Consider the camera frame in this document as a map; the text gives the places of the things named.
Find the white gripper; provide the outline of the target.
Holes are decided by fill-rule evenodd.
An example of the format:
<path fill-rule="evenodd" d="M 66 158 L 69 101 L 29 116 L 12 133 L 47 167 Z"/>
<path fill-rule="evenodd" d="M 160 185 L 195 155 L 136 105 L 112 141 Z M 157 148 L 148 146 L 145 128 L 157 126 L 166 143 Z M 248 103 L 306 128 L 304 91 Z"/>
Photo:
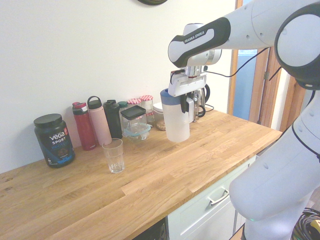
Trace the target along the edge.
<path fill-rule="evenodd" d="M 173 97 L 180 96 L 180 106 L 182 113 L 188 113 L 190 109 L 189 101 L 191 100 L 185 94 L 202 89 L 206 85 L 207 75 L 205 73 L 196 77 L 189 77 L 184 73 L 170 73 L 170 82 L 168 94 Z"/>

